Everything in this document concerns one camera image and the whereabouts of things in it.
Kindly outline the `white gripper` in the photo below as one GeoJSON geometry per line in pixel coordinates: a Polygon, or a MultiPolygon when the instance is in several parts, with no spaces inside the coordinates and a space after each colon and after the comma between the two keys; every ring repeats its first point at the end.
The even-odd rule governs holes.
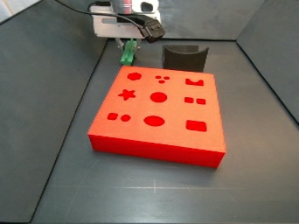
{"type": "Polygon", "coordinates": [[[159,0],[107,0],[88,7],[94,18],[94,31],[99,37],[115,38],[119,49],[122,39],[144,39],[134,15],[146,15],[162,23],[159,0]]]}

